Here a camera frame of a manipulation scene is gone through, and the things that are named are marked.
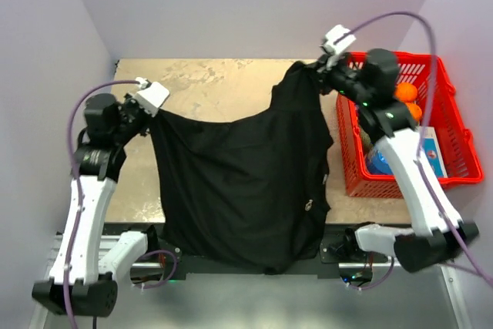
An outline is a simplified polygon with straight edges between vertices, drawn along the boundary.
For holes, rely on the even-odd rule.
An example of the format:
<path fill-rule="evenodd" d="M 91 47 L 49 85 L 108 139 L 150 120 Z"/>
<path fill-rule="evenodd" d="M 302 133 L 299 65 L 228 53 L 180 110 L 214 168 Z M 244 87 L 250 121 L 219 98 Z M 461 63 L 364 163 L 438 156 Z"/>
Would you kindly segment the small gold brooch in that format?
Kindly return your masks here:
<path fill-rule="evenodd" d="M 313 200 L 308 200 L 307 203 L 305 204 L 304 209 L 306 211 L 309 211 L 309 210 L 311 210 L 312 206 L 313 206 Z"/>

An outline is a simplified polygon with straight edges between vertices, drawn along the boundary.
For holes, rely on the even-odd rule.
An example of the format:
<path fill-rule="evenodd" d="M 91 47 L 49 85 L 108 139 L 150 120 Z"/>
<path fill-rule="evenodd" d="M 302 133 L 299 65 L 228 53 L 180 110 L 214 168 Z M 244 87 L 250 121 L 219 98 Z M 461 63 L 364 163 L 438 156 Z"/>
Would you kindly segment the upper orange fruit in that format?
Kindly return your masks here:
<path fill-rule="evenodd" d="M 412 83 L 401 82 L 396 85 L 394 96 L 404 103 L 415 102 L 418 97 L 418 89 Z"/>

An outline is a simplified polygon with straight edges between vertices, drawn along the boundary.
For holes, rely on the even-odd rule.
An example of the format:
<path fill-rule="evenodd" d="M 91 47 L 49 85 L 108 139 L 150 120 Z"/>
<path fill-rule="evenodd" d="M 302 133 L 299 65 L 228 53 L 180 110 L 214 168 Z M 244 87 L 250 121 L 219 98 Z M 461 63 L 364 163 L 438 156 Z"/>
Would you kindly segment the orange fruit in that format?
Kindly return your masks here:
<path fill-rule="evenodd" d="M 396 85 L 394 96 L 404 103 L 415 102 L 418 97 L 418 89 L 412 83 L 401 82 Z"/>
<path fill-rule="evenodd" d="M 420 122 L 423 116 L 423 112 L 419 105 L 413 102 L 406 102 L 406 107 L 410 112 L 411 116 L 416 122 Z"/>

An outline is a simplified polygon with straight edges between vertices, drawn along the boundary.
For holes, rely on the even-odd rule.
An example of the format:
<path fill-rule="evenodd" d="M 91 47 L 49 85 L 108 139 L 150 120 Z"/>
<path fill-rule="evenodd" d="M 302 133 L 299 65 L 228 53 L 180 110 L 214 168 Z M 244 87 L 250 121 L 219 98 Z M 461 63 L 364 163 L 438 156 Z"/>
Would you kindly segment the red plastic basket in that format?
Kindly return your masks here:
<path fill-rule="evenodd" d="M 398 82 L 409 82 L 418 90 L 417 104 L 425 107 L 428 96 L 430 56 L 407 52 L 396 53 L 401 68 Z M 475 185 L 483 181 L 484 173 L 473 143 L 473 135 L 464 126 L 455 101 L 456 89 L 446 68 L 438 60 L 437 82 L 430 126 L 438 138 L 446 178 L 438 181 L 444 190 L 457 186 Z M 393 176 L 374 175 L 367 171 L 360 138 L 356 106 L 346 97 L 336 100 L 340 147 L 344 168 L 346 193 L 353 197 L 401 198 Z"/>

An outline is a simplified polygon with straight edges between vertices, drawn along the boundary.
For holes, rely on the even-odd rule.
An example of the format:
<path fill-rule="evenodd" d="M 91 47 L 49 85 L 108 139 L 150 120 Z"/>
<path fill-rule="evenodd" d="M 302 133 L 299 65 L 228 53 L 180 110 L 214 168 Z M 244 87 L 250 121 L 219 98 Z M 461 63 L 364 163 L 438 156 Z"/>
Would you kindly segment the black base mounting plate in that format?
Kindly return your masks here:
<path fill-rule="evenodd" d="M 170 274 L 173 280 L 185 280 L 192 274 L 261 275 L 263 272 L 247 267 L 225 264 L 205 257 L 192 255 L 170 243 L 164 237 L 164 223 L 106 223 L 102 235 L 117 240 L 126 231 L 150 231 L 151 249 L 162 248 L 175 254 L 177 267 L 172 270 L 170 257 L 144 257 L 132 266 L 130 277 L 138 282 L 158 280 L 162 274 Z M 327 224 L 324 236 L 314 257 L 293 262 L 282 274 L 288 276 L 314 275 L 319 279 L 338 279 L 358 282 L 373 277 L 378 264 L 387 263 L 381 253 L 362 252 L 350 243 L 351 227 L 345 224 Z"/>

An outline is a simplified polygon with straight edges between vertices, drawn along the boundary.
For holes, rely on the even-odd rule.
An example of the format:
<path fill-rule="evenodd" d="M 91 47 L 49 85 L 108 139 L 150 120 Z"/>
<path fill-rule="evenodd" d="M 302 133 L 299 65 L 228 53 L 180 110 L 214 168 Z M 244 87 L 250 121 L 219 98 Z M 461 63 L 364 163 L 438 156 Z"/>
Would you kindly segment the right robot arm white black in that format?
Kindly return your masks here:
<path fill-rule="evenodd" d="M 357 106 L 358 121 L 374 149 L 386 159 L 411 216 L 408 228 L 360 223 L 346 229 L 330 252 L 353 262 L 369 253 L 398 260 L 409 273 L 456 258 L 479 235 L 441 188 L 420 143 L 417 122 L 396 95 L 397 56 L 372 49 L 359 69 L 346 52 L 325 51 L 315 62 L 323 91 L 335 90 Z"/>

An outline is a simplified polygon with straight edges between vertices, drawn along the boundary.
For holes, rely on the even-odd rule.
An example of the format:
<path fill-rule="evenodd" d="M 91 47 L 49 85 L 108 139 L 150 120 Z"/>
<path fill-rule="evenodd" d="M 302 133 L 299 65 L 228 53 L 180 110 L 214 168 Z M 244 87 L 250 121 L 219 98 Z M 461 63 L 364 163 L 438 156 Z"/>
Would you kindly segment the lower orange fruit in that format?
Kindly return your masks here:
<path fill-rule="evenodd" d="M 413 102 L 406 102 L 406 107 L 410 112 L 411 116 L 416 122 L 420 122 L 423 116 L 423 112 L 419 105 Z"/>

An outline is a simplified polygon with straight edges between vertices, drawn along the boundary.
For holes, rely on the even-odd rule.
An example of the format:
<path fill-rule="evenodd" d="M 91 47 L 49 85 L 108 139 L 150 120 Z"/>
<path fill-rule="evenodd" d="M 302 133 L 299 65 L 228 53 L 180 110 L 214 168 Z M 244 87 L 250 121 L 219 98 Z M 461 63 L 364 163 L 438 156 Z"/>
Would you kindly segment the aluminium rail frame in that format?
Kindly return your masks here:
<path fill-rule="evenodd" d="M 342 259 L 329 250 L 339 225 L 326 228 L 317 255 L 284 274 L 248 270 L 192 256 L 159 238 L 159 226 L 109 223 L 105 257 L 121 235 L 151 233 L 153 255 L 129 262 L 101 294 L 73 300 L 80 328 L 470 328 L 458 272 L 435 265 L 409 274 L 378 253 Z"/>

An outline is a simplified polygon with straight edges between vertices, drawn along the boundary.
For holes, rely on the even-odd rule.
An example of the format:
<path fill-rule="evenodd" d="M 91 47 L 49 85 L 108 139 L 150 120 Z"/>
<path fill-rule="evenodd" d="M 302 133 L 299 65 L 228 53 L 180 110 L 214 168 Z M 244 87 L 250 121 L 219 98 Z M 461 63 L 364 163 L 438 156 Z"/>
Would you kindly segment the white blue booklet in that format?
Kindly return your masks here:
<path fill-rule="evenodd" d="M 426 126 L 424 128 L 423 150 L 436 177 L 448 178 L 448 173 L 445 169 L 441 148 L 438 143 L 438 137 L 434 128 L 431 126 Z"/>

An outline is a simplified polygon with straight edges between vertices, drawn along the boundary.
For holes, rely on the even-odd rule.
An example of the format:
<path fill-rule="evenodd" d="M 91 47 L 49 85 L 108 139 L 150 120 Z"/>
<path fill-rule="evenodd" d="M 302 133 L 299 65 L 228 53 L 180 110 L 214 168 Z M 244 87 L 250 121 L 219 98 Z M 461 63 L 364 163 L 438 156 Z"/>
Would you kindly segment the black garment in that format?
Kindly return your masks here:
<path fill-rule="evenodd" d="M 212 123 L 159 111 L 149 131 L 164 237 L 192 255 L 267 274 L 314 257 L 330 209 L 334 142 L 319 91 L 315 69 L 295 62 L 253 116 Z"/>

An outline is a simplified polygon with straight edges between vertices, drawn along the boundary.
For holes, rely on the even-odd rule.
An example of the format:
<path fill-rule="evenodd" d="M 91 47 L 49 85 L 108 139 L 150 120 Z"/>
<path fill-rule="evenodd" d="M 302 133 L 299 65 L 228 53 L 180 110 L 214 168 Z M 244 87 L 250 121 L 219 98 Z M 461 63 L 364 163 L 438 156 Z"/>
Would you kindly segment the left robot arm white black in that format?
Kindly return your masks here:
<path fill-rule="evenodd" d="M 127 94 L 118 102 L 110 93 L 88 98 L 86 127 L 79 133 L 77 175 L 71 182 L 69 215 L 55 263 L 46 280 L 32 288 L 32 298 L 55 315 L 108 317 L 116 305 L 118 282 L 138 259 L 159 254 L 155 227 L 131 228 L 120 234 L 104 256 L 99 254 L 106 211 L 116 190 L 125 145 L 145 135 L 149 121 L 169 93 Z"/>

